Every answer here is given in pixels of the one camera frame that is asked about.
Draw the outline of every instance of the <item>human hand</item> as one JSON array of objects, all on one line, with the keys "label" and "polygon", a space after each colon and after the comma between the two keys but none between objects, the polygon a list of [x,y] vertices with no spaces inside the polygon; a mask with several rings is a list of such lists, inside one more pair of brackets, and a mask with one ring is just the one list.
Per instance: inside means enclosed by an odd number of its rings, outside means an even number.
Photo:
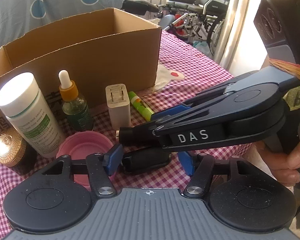
[{"label": "human hand", "polygon": [[295,186],[296,183],[300,182],[300,173],[296,170],[300,168],[300,142],[289,155],[271,152],[262,141],[256,142],[255,146],[279,182],[286,187]]}]

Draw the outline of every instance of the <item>green tube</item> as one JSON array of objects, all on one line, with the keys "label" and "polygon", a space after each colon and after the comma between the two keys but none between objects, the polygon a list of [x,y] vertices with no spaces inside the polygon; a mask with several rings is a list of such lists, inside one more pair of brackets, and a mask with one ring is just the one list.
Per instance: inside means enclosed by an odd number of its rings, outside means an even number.
[{"label": "green tube", "polygon": [[147,106],[146,103],[142,101],[135,92],[130,91],[128,93],[128,96],[130,103],[134,106],[134,108],[143,116],[144,119],[149,122],[151,119],[151,115],[154,114],[150,107]]}]

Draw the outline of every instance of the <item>white wall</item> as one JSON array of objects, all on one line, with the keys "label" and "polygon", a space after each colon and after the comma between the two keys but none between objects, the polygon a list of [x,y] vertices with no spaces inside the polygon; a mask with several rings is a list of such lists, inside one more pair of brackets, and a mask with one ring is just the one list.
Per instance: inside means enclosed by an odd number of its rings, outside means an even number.
[{"label": "white wall", "polygon": [[267,51],[253,23],[260,1],[249,0],[241,36],[228,69],[234,76],[259,70],[266,59]]}]

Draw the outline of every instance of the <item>gray ribbed plate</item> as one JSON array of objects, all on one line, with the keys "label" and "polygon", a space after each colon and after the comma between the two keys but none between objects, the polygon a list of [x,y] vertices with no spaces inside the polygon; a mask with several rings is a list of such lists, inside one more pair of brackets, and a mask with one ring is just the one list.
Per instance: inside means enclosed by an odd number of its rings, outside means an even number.
[{"label": "gray ribbed plate", "polygon": [[254,235],[226,227],[198,199],[178,189],[124,188],[110,199],[97,201],[77,225],[48,235],[12,231],[8,240],[296,240],[288,229]]}]

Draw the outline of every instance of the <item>cosmetic jar with gold lid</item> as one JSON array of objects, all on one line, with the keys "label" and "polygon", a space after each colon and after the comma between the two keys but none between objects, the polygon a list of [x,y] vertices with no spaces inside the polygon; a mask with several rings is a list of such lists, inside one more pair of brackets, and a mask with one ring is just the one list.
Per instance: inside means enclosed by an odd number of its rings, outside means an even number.
[{"label": "cosmetic jar with gold lid", "polygon": [[0,163],[19,175],[27,174],[36,163],[36,151],[11,127],[0,135]]}]

